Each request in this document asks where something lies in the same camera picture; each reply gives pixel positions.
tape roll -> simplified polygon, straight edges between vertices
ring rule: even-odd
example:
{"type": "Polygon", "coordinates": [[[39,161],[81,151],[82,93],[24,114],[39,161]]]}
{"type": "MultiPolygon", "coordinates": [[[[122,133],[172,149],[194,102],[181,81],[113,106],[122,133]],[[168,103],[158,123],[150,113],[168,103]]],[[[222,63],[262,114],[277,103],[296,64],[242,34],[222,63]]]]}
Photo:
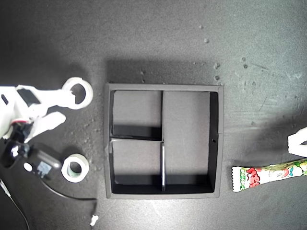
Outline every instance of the tape roll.
{"type": "Polygon", "coordinates": [[[61,172],[64,178],[69,182],[78,183],[86,177],[89,170],[90,166],[87,159],[83,155],[77,153],[77,154],[72,154],[68,158],[66,158],[62,166],[61,172]],[[74,172],[71,169],[72,162],[75,162],[80,165],[81,167],[80,173],[74,172]]]}
{"type": "Polygon", "coordinates": [[[87,107],[93,100],[94,92],[93,88],[87,81],[84,81],[82,78],[69,78],[65,84],[63,85],[62,89],[71,91],[71,89],[75,85],[82,85],[82,87],[85,90],[85,98],[84,100],[79,104],[72,104],[68,108],[70,109],[82,109],[87,107]]]}

colorful snack wrapper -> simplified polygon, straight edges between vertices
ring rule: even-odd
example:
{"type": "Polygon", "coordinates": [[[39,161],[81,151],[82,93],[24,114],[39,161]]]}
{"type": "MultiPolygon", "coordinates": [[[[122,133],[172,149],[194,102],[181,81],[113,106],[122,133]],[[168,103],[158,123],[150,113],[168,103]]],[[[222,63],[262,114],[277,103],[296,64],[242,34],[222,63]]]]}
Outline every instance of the colorful snack wrapper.
{"type": "Polygon", "coordinates": [[[307,158],[261,168],[232,168],[234,192],[240,192],[271,181],[305,175],[307,175],[307,158]]]}

white plastic piece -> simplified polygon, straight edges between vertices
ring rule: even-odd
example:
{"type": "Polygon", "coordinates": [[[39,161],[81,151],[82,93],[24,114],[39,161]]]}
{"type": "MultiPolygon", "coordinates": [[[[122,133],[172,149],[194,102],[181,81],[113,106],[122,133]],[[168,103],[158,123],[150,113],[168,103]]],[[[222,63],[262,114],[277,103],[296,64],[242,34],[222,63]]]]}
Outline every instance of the white plastic piece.
{"type": "Polygon", "coordinates": [[[291,136],[288,136],[289,153],[307,157],[307,145],[302,145],[305,141],[307,141],[307,127],[299,130],[291,136]]]}
{"type": "Polygon", "coordinates": [[[32,172],[33,167],[32,167],[31,164],[26,162],[26,163],[24,163],[24,169],[26,169],[28,172],[32,172]]]}
{"type": "Polygon", "coordinates": [[[91,222],[91,226],[94,226],[94,225],[96,224],[96,222],[97,222],[98,219],[99,219],[99,216],[93,215],[93,217],[92,217],[92,222],[91,222]]]}
{"type": "Polygon", "coordinates": [[[78,183],[86,177],[89,170],[90,166],[87,159],[83,155],[77,153],[72,154],[68,158],[66,158],[62,166],[61,172],[64,178],[69,182],[78,183]],[[76,173],[71,169],[72,162],[75,162],[80,165],[81,173],[76,173]]]}
{"type": "Polygon", "coordinates": [[[82,78],[69,78],[65,84],[63,85],[62,89],[65,91],[70,91],[75,85],[82,85],[84,90],[85,90],[85,98],[84,100],[76,104],[74,103],[73,105],[68,106],[70,109],[82,109],[87,107],[93,100],[94,92],[92,89],[92,86],[87,82],[84,81],[82,78]]]}
{"type": "Polygon", "coordinates": [[[33,124],[32,130],[25,143],[29,142],[33,137],[47,131],[53,130],[60,124],[66,121],[66,116],[60,112],[50,113],[47,116],[40,118],[33,124]]]}

scratch mark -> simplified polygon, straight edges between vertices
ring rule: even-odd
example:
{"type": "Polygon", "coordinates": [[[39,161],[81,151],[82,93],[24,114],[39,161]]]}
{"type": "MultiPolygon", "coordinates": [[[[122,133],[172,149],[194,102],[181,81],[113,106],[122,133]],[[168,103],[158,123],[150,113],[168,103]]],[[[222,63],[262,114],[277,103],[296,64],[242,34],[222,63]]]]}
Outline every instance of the scratch mark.
{"type": "Polygon", "coordinates": [[[260,110],[262,109],[262,107],[263,107],[263,105],[264,105],[265,101],[267,100],[267,98],[268,98],[268,96],[266,96],[266,98],[264,99],[264,102],[262,103],[262,105],[261,105],[261,107],[260,107],[260,109],[259,109],[259,111],[258,111],[258,112],[260,112],[260,110]]]}
{"type": "Polygon", "coordinates": [[[71,34],[69,34],[68,36],[66,36],[66,37],[64,38],[64,41],[66,41],[67,39],[69,39],[72,35],[73,35],[73,33],[71,33],[71,34]]]}
{"type": "Polygon", "coordinates": [[[255,63],[251,63],[251,65],[256,66],[256,67],[259,67],[259,68],[261,68],[261,69],[269,70],[268,68],[266,68],[266,67],[264,67],[264,66],[257,65],[257,64],[255,64],[255,63]]]}
{"type": "Polygon", "coordinates": [[[103,217],[106,213],[108,213],[113,208],[115,203],[116,203],[116,200],[114,200],[114,202],[111,204],[111,206],[101,215],[101,217],[103,217]]]}
{"type": "Polygon", "coordinates": [[[182,136],[182,142],[183,142],[183,150],[184,150],[184,154],[186,153],[186,142],[184,141],[184,135],[183,135],[183,130],[180,127],[180,132],[181,132],[181,136],[182,136]]]}
{"type": "Polygon", "coordinates": [[[154,212],[160,217],[160,218],[163,218],[159,209],[157,208],[157,205],[154,203],[154,201],[152,200],[151,201],[152,205],[153,205],[153,208],[154,208],[154,212]]]}
{"type": "Polygon", "coordinates": [[[304,111],[304,106],[303,106],[303,108],[301,109],[300,115],[303,114],[303,111],[304,111]]]}

gray table surface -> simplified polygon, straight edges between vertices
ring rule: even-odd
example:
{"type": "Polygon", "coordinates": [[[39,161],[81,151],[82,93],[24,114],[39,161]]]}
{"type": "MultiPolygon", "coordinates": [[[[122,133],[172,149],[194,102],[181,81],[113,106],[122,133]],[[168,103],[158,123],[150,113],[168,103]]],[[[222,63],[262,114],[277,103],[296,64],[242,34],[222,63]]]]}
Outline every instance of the gray table surface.
{"type": "MultiPolygon", "coordinates": [[[[61,109],[67,121],[33,141],[66,155],[79,151],[90,160],[86,180],[70,184],[59,174],[51,185],[73,196],[97,196],[96,229],[307,229],[306,178],[240,193],[232,191],[231,182],[232,166],[298,159],[287,153],[287,136],[307,126],[306,53],[305,0],[0,2],[1,85],[57,89],[79,76],[94,87],[86,109],[61,109]],[[219,198],[106,199],[102,95],[107,80],[224,85],[219,198]]],[[[21,163],[0,171],[31,229],[89,229],[91,203],[54,195],[21,163]]],[[[0,228],[25,229],[2,190],[0,203],[0,228]]]]}

